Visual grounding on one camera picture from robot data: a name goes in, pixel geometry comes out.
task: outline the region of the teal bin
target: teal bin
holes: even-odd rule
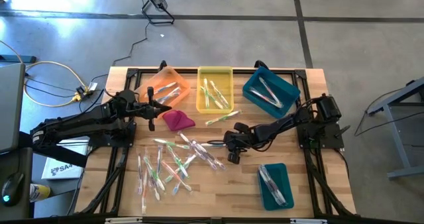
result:
[[[276,183],[278,189],[283,194],[286,199],[287,205],[280,206],[272,196],[270,190],[265,184],[265,181],[259,174],[258,170],[258,179],[259,179],[259,189],[260,197],[262,199],[262,205],[266,211],[280,210],[280,209],[290,209],[294,207],[294,200],[292,189],[290,188],[289,176],[287,173],[287,168],[285,164],[266,164],[265,168],[270,174],[273,181]]]
[[[271,90],[274,92],[276,97],[283,103],[282,108],[278,108],[257,95],[249,91],[250,87],[258,90],[262,95],[265,95],[269,98],[272,96],[266,90],[266,88],[259,81],[259,77],[262,77]],[[258,70],[252,75],[252,77],[246,82],[243,86],[243,96],[250,100],[251,102],[257,104],[261,109],[268,112],[273,117],[279,119],[284,117],[289,111],[290,107],[296,101],[300,95],[300,90],[294,85],[286,82],[281,77],[277,76],[270,70],[264,67],[259,67]]]

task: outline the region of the yellow bin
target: yellow bin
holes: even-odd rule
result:
[[[217,92],[213,89],[211,82],[224,96],[228,102],[228,107],[220,109],[213,99],[209,98],[209,108],[206,108],[205,92],[201,89],[204,86],[204,80],[207,79],[207,89],[209,93],[221,104]],[[196,108],[202,114],[227,114],[234,109],[234,91],[233,91],[233,68],[232,67],[208,67],[201,66],[197,69],[197,97]]]

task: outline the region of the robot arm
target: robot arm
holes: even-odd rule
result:
[[[128,128],[134,122],[134,117],[148,119],[149,129],[154,131],[153,118],[170,110],[171,107],[152,100],[153,89],[150,88],[148,103],[136,102],[135,93],[124,90],[91,111],[69,117],[46,119],[30,132],[32,144],[44,149],[55,146],[61,140],[82,136],[108,135],[112,140],[125,139],[129,136]]]
[[[313,104],[317,105],[316,116],[310,111],[310,106]],[[305,140],[318,139],[327,125],[336,123],[341,117],[340,110],[332,96],[323,94],[321,97],[311,99],[303,105],[294,113],[270,124],[248,127],[245,124],[236,123],[234,129],[238,133],[227,131],[224,136],[224,143],[227,144],[230,152],[228,161],[238,164],[240,153],[246,152],[249,148],[259,152],[268,150],[270,143],[278,134],[299,125],[310,125],[308,127],[309,134],[305,135]]]

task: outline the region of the orange bin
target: orange bin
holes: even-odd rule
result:
[[[143,82],[143,85],[140,86],[136,92],[140,94],[140,98],[138,99],[139,102],[147,102],[147,88],[153,87],[154,91],[157,89],[160,89],[161,87],[164,87],[165,85],[168,85],[172,82],[176,82],[176,85],[173,85],[172,87],[169,87],[165,89],[164,91],[161,91],[153,96],[153,99],[158,99],[161,97],[164,97],[168,95],[172,90],[180,87],[180,95],[177,97],[171,97],[167,101],[165,101],[164,105],[169,105],[170,107],[174,107],[177,105],[184,97],[186,97],[190,93],[190,84],[184,80],[181,75],[179,75],[173,68],[170,66],[164,67],[160,72],[158,72],[156,75],[152,76],[147,82]]]

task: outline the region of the gray floor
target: gray floor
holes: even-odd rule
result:
[[[167,1],[170,11],[177,15],[296,16],[293,0]],[[141,4],[140,0],[14,0],[9,8],[139,14]],[[309,17],[424,15],[424,0],[301,0],[301,5],[304,16]],[[0,38],[21,54],[70,65],[88,83],[93,76],[107,73],[114,59],[127,55],[131,44],[144,37],[146,24],[144,20],[3,17]],[[313,67],[325,70],[329,91],[343,113],[341,123],[352,125],[344,134],[345,156],[356,210],[365,217],[416,222],[424,219],[424,176],[394,181],[386,178],[387,172],[401,168],[389,129],[382,127],[361,137],[353,136],[353,127],[373,99],[423,76],[423,25],[305,23]],[[10,52],[1,47],[0,53]],[[157,66],[161,60],[173,66],[252,66],[257,59],[271,67],[304,68],[297,22],[178,20],[172,27],[149,26],[148,40],[135,46],[133,57],[117,66]],[[30,73],[38,80],[63,87],[78,86],[71,73],[53,66],[41,65]],[[49,103],[64,101],[31,93]],[[28,132],[46,114],[71,115],[78,112],[78,105],[54,109],[25,98],[23,109],[28,115],[22,117],[21,130]],[[384,121],[382,115],[376,115],[368,118],[364,127]],[[39,202],[36,215],[63,215],[70,196]]]

